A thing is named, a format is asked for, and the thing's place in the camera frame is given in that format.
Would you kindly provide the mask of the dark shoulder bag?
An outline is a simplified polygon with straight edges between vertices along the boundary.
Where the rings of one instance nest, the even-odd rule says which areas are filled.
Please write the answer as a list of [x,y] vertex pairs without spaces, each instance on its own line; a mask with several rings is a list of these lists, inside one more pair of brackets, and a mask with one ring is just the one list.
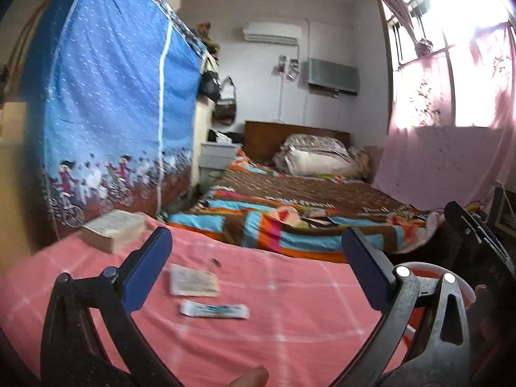
[[237,93],[233,79],[227,76],[222,81],[220,98],[213,109],[213,122],[222,126],[234,124],[237,113]]

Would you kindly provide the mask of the right hand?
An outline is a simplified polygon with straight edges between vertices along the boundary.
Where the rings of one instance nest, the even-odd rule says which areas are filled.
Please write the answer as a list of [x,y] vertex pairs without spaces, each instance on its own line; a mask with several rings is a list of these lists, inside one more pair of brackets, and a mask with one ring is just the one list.
[[486,285],[477,285],[474,291],[476,299],[467,312],[471,335],[482,341],[493,341],[499,334],[494,321],[495,299]]

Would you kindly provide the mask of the left hand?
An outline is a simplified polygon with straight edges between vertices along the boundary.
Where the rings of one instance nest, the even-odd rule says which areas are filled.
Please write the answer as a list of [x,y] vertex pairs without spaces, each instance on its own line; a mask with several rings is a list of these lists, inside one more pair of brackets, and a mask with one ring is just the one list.
[[265,387],[268,381],[269,371],[263,366],[258,366],[230,382],[227,387]]

